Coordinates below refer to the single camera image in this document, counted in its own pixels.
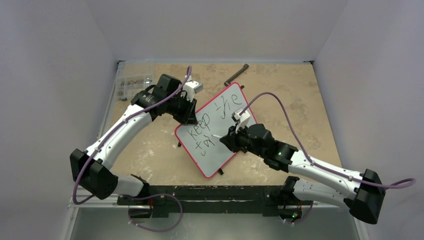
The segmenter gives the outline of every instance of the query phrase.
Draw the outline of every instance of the whiteboard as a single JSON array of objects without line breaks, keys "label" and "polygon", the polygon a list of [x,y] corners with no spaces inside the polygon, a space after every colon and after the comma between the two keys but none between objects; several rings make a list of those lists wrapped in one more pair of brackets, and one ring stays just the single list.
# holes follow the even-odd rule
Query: whiteboard
[{"label": "whiteboard", "polygon": [[[240,85],[234,82],[196,112],[197,125],[179,125],[175,136],[206,178],[212,177],[236,153],[213,135],[225,136],[234,126],[232,114],[248,105]],[[252,111],[247,126],[257,121]]]}]

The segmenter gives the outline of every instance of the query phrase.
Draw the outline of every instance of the wooden table surface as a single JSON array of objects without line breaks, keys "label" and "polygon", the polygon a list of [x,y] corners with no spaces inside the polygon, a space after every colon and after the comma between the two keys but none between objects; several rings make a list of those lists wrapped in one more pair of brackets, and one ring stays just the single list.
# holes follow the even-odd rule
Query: wooden table surface
[{"label": "wooden table surface", "polygon": [[[203,83],[196,108],[200,108],[224,88],[224,81],[242,63],[191,64],[192,78]],[[184,80],[188,64],[155,64],[155,83],[161,74]],[[141,63],[126,62],[121,76],[143,73]],[[311,156],[341,166],[333,134],[310,64],[250,64],[235,82],[245,85],[248,101],[262,92],[276,94],[287,109],[294,130]],[[130,101],[117,100],[109,111],[110,126],[117,121]],[[269,95],[260,97],[251,109],[258,121],[279,141],[299,147],[278,102]],[[239,152],[223,168],[224,175],[205,178],[188,153],[177,147],[174,130],[178,123],[164,114],[144,128],[122,151],[112,172],[135,174],[153,185],[282,185],[289,173],[275,171],[260,157]]]}]

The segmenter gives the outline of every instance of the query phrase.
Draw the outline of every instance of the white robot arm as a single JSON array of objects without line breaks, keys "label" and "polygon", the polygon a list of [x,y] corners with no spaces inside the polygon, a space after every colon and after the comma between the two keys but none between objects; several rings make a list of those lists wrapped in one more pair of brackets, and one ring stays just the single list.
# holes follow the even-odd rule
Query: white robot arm
[{"label": "white robot arm", "polygon": [[317,181],[289,177],[284,185],[287,195],[292,195],[299,201],[317,201],[349,208],[354,217],[366,223],[377,223],[386,189],[354,181],[363,180],[381,185],[377,173],[369,169],[361,173],[312,156],[306,157],[295,146],[274,139],[263,124],[247,127],[250,117],[247,111],[242,113],[242,109],[236,110],[232,115],[235,126],[231,126],[228,134],[220,137],[219,141],[232,152],[250,152],[263,158],[264,163],[274,170]]},{"label": "white robot arm", "polygon": [[[148,183],[135,175],[113,174],[110,169],[128,143],[156,117],[168,113],[181,124],[197,124],[195,114],[197,101],[194,95],[203,89],[203,85],[190,78],[183,86],[180,86],[181,84],[180,80],[162,74],[157,85],[137,93],[122,117],[97,142],[87,147],[85,151],[75,149],[72,152],[70,164],[73,180],[77,182],[79,177],[78,184],[99,199],[105,199],[111,194],[138,196],[143,186]],[[163,104],[146,112],[142,111],[170,97],[178,88],[181,91]]]}]

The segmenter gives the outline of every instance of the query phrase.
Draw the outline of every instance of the white enclosure panel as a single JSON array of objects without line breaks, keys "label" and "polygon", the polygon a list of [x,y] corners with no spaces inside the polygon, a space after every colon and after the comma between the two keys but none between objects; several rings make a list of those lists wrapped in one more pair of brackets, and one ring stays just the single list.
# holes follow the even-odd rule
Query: white enclosure panel
[{"label": "white enclosure panel", "polygon": [[424,1],[351,0],[314,69],[345,168],[372,169],[388,190],[370,239],[422,239]]},{"label": "white enclosure panel", "polygon": [[0,2],[0,239],[58,239],[115,71],[84,0]]},{"label": "white enclosure panel", "polygon": [[86,0],[119,60],[314,60],[348,0]]}]

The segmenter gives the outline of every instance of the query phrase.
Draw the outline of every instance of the black metal base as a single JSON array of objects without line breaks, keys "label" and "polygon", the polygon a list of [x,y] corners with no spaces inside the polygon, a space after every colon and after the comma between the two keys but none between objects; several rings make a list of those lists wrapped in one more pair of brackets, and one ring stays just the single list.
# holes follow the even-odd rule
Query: black metal base
[{"label": "black metal base", "polygon": [[[184,213],[202,214],[262,214],[264,217],[285,215],[287,205],[297,206],[300,201],[282,192],[283,186],[149,186],[147,197],[165,193],[175,196]],[[118,205],[148,206],[148,200],[134,201],[119,197]],[[153,218],[167,218],[169,213],[179,213],[180,208],[170,197],[155,197],[152,202]]]}]

